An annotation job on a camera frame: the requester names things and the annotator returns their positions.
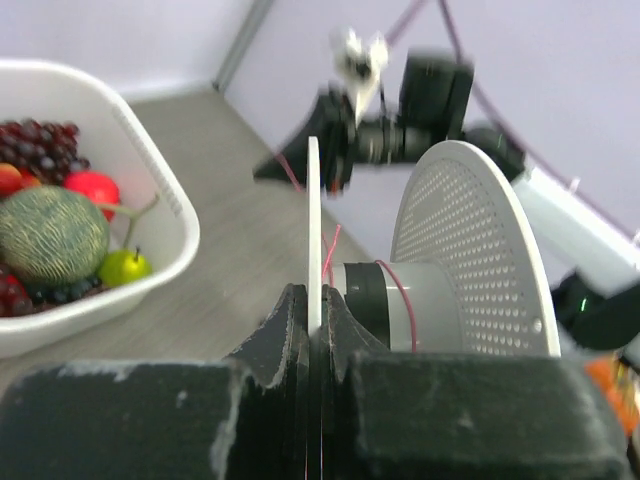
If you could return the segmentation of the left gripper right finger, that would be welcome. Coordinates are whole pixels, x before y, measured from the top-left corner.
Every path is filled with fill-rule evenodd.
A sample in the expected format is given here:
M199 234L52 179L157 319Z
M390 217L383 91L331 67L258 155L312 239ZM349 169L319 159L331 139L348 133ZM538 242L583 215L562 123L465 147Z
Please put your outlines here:
M327 479L629 479L627 439L574 361L394 353L324 291Z

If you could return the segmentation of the white perforated cable spool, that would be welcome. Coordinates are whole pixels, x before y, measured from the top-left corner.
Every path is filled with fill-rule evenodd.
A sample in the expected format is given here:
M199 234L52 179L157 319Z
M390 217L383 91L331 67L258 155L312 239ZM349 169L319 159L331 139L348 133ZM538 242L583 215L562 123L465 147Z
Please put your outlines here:
M319 145L308 145L311 358L358 351L424 363L556 358L559 335L541 256L513 188L480 149L446 141L416 165L390 260L341 265L327 288Z

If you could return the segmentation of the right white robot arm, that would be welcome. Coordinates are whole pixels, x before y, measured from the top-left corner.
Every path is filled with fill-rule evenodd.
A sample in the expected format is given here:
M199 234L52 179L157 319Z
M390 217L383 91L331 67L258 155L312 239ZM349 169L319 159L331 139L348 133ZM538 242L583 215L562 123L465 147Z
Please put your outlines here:
M397 113L381 111L375 117L365 117L364 108L383 93L381 64L369 55L342 53L337 67L344 88L319 92L303 127L280 154L255 168L256 179L304 185L309 137L318 139L319 183L330 194L348 185L357 164L413 165L439 142L473 145L509 181L534 230L575 266L551 292L562 328L590 350L638 345L638 246L546 172L527 166L523 148L505 129L464 126L474 78L469 62L410 52Z

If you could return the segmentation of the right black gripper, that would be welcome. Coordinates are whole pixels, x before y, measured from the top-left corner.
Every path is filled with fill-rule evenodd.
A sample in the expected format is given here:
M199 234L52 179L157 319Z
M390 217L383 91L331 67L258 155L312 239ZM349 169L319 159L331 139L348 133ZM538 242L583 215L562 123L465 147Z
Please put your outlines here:
M347 159L356 136L355 112L348 96L334 88L321 91L314 110L281 148L253 170L256 181L293 183L307 181L308 139L316 136L320 148L321 186L338 193L349 183L353 162Z

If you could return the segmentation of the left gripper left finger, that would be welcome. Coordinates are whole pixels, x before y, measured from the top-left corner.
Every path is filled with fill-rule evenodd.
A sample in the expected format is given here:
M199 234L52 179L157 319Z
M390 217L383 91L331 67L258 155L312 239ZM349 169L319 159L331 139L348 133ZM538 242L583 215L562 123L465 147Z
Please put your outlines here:
M301 479L307 294L216 362L76 360L34 369L1 400L5 479Z

